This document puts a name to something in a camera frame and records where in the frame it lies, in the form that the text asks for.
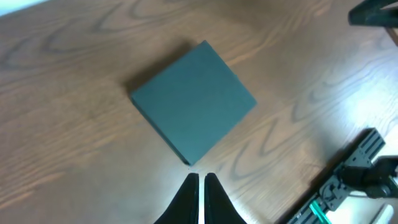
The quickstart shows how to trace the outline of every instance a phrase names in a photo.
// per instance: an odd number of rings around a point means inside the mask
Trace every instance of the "green cable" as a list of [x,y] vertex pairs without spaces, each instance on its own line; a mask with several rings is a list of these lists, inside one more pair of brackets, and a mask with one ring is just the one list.
[[322,224],[331,224],[331,221],[323,213],[321,207],[319,207],[319,204],[318,204],[318,202],[316,200],[314,200],[310,204],[310,208],[311,208],[312,213],[314,213],[314,215],[316,215],[318,217],[320,223],[322,223]]

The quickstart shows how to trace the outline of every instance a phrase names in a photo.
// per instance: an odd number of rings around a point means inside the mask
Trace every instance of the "dark green square block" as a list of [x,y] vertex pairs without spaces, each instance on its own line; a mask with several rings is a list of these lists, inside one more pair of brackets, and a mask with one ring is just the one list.
[[256,105],[206,41],[132,92],[131,98],[181,160],[190,165]]

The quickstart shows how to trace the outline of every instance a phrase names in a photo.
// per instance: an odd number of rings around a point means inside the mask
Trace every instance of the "black object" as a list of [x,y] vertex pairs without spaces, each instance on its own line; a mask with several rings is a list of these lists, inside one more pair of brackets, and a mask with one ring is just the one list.
[[170,205],[155,224],[197,224],[199,214],[199,175],[188,174]]
[[[198,174],[189,174],[169,207],[155,224],[198,223]],[[221,186],[216,174],[205,177],[205,223],[246,224]]]
[[136,108],[189,165],[256,105],[206,41],[131,93]]
[[396,158],[385,157],[374,165],[372,158],[385,145],[376,129],[367,129],[339,161],[326,170],[316,184],[279,223],[319,223],[310,209],[316,201],[323,213],[335,211],[352,190],[362,190],[368,197],[398,197],[398,186],[391,179],[398,165]]
[[351,25],[398,27],[398,9],[382,9],[397,0],[365,0],[348,14]]

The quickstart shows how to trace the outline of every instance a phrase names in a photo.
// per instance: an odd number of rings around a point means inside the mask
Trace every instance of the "wooden surface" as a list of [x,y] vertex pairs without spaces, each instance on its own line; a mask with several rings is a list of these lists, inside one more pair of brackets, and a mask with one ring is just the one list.
[[[398,123],[398,50],[348,25],[359,2],[53,0],[0,18],[0,223],[153,223],[189,172],[276,221],[363,128]],[[187,167],[127,91],[202,40],[258,105]]]

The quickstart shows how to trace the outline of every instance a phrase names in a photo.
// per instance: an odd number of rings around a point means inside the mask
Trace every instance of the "wooden table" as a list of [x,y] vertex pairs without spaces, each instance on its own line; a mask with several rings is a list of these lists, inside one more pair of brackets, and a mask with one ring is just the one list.
[[[215,172],[248,223],[276,221],[363,128],[398,123],[398,50],[348,25],[360,1],[53,0],[0,18],[0,223],[153,223],[189,172]],[[127,92],[202,40],[258,105],[187,167]]]

